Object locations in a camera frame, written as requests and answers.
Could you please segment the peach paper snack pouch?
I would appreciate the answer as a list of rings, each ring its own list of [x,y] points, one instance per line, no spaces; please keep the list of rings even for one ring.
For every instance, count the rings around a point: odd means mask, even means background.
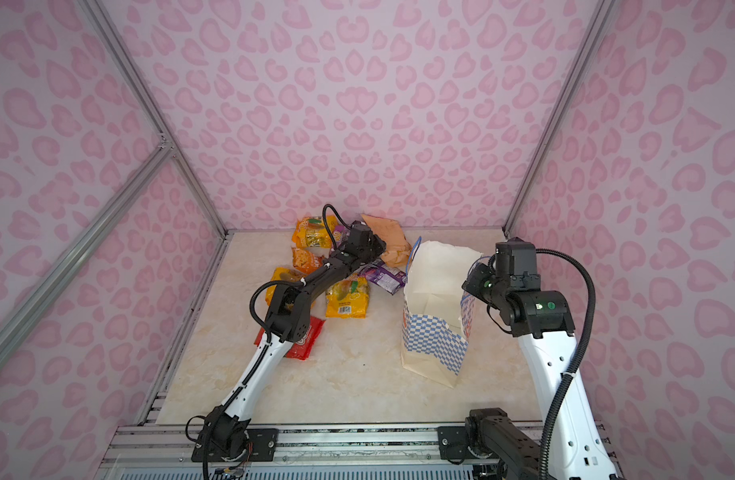
[[[381,261],[389,267],[403,269],[411,255],[411,244],[405,238],[399,222],[366,214],[362,215],[362,219],[373,233],[385,242],[385,252],[381,254]]]

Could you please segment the yellow mango candy bag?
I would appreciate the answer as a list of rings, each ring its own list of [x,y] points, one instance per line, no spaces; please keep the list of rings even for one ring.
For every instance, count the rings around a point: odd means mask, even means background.
[[[305,274],[303,274],[303,272],[299,272],[294,268],[278,267],[274,271],[272,281],[280,280],[285,282],[299,282],[304,277]],[[276,286],[272,286],[266,291],[265,300],[268,305],[271,304],[274,298],[275,290]]]
[[[366,278],[352,276],[342,280],[326,293],[327,318],[367,317],[369,308],[369,281]]]

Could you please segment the orange snack packet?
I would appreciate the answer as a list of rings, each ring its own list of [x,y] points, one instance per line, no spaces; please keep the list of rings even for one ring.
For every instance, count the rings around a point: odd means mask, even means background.
[[[314,273],[325,263],[323,256],[319,256],[305,248],[293,247],[292,255],[295,270],[305,275]]]

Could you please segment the white blue checkered paper bag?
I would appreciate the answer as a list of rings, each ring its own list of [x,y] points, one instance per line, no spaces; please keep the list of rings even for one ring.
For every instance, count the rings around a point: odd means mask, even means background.
[[[457,385],[473,326],[475,298],[463,290],[481,253],[419,238],[403,288],[401,364],[445,387]]]

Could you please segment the red fruit candy bag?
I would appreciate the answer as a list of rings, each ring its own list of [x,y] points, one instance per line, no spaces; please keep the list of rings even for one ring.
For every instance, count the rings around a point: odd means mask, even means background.
[[[310,357],[324,326],[325,321],[323,319],[312,315],[308,329],[298,341],[292,343],[291,348],[285,354],[285,358],[306,361]],[[287,327],[287,321],[276,320],[272,324],[271,332],[273,335],[285,334]]]

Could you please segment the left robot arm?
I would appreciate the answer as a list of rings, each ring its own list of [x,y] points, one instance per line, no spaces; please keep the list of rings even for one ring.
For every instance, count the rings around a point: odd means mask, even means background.
[[[212,462],[251,458],[247,430],[255,408],[285,355],[307,334],[314,301],[383,252],[385,242],[367,224],[356,221],[314,273],[298,281],[271,280],[254,292],[250,313],[264,336],[231,393],[202,418],[202,430],[193,439],[192,461],[201,464],[204,473]]]

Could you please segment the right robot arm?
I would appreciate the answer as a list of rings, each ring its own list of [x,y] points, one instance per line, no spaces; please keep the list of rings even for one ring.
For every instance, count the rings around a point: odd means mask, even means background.
[[[549,255],[573,266],[587,288],[583,327],[559,291],[545,290],[537,258]],[[497,244],[487,263],[467,274],[463,290],[499,312],[503,332],[519,342],[539,409],[541,438],[533,440],[501,408],[474,409],[461,427],[441,427],[439,456],[453,464],[483,460],[491,479],[617,479],[591,413],[581,364],[591,344],[597,289],[589,271],[569,254],[514,237]]]

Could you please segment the magenta grape candy bag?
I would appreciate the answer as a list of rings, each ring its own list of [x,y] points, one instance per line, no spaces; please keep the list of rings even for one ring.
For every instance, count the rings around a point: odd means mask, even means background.
[[[347,237],[348,233],[349,233],[349,228],[347,228],[346,226],[343,226],[342,224],[338,224],[333,229],[333,236],[334,236],[334,239],[336,240],[336,243],[340,244]]]

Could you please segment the yellow orange candy bag back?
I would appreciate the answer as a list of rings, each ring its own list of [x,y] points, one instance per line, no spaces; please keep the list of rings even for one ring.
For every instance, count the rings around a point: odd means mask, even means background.
[[[333,247],[333,229],[340,224],[335,216],[328,216],[323,222],[321,217],[305,217],[297,222],[292,241],[299,248]]]

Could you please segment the purple snack packet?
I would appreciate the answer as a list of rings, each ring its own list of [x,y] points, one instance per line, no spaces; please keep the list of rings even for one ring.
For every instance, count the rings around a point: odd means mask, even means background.
[[[360,276],[391,295],[397,294],[407,284],[407,274],[403,270],[391,267],[383,261],[366,266]]]

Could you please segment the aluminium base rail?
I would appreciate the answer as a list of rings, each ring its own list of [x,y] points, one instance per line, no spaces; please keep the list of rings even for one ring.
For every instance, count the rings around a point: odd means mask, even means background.
[[[121,427],[99,479],[513,479],[461,422],[258,424],[246,459],[193,458],[201,425]]]

